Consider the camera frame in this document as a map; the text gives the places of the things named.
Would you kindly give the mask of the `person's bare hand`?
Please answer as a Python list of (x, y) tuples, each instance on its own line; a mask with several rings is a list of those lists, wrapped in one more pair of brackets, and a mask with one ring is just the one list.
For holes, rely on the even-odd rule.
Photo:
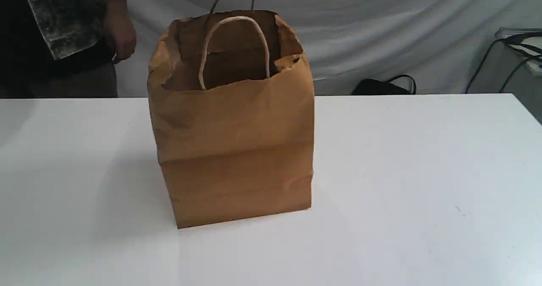
[(137, 35), (126, 10), (106, 11), (103, 18), (103, 34), (113, 52), (112, 62), (117, 64), (130, 58), (137, 46)]

